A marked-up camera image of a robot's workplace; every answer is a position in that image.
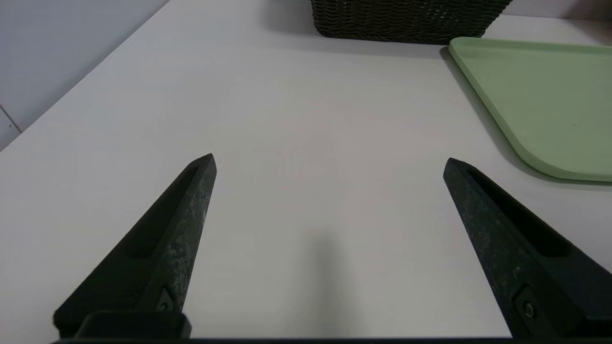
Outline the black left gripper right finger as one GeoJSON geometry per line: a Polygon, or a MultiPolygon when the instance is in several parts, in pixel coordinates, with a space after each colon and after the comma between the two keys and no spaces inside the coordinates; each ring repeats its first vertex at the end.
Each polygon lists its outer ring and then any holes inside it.
{"type": "Polygon", "coordinates": [[[610,272],[476,167],[443,179],[513,339],[611,339],[610,272]]]}

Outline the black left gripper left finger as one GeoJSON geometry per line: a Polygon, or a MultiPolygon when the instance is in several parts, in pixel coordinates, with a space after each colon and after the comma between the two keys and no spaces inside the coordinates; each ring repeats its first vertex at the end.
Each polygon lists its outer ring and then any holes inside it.
{"type": "Polygon", "coordinates": [[[212,154],[189,163],[53,314],[62,340],[182,340],[183,314],[216,180],[212,154]]]}

